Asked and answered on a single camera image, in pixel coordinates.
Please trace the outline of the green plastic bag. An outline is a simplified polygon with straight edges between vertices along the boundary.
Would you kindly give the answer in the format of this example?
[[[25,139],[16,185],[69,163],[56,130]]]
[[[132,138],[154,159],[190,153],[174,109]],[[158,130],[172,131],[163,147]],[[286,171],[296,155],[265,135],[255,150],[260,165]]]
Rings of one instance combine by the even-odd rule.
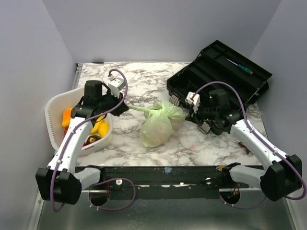
[[[157,101],[149,107],[130,105],[129,109],[144,113],[140,136],[145,147],[156,147],[165,143],[176,133],[186,118],[184,111],[169,101]]]

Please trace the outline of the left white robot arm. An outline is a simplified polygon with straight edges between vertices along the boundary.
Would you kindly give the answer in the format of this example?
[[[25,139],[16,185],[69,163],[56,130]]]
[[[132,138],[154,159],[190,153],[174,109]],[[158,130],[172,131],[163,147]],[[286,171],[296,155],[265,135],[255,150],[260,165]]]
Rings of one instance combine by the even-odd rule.
[[[120,78],[112,77],[108,84],[88,80],[84,87],[49,101],[47,110],[58,105],[63,109],[72,107],[72,112],[68,131],[55,156],[46,168],[38,168],[35,174],[43,200],[74,205],[86,188],[102,189],[106,185],[100,169],[89,166],[76,172],[76,163],[96,120],[106,114],[119,116],[128,110],[124,104],[127,94],[121,92],[127,87],[127,81]]]

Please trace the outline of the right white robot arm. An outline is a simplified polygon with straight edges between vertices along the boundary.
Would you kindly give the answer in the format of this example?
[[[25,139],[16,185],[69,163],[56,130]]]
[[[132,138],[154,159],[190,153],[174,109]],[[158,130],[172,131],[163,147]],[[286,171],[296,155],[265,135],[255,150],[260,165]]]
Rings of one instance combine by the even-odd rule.
[[[269,142],[247,119],[244,108],[231,108],[228,94],[223,89],[209,92],[209,101],[201,104],[200,91],[188,92],[185,103],[189,106],[188,121],[208,125],[216,135],[224,132],[240,140],[258,159],[262,169],[239,163],[225,166],[221,175],[223,186],[230,188],[245,183],[261,189],[271,201],[291,199],[290,194],[303,190],[301,200],[307,195],[307,185],[302,177],[302,161],[297,155],[288,155]]]

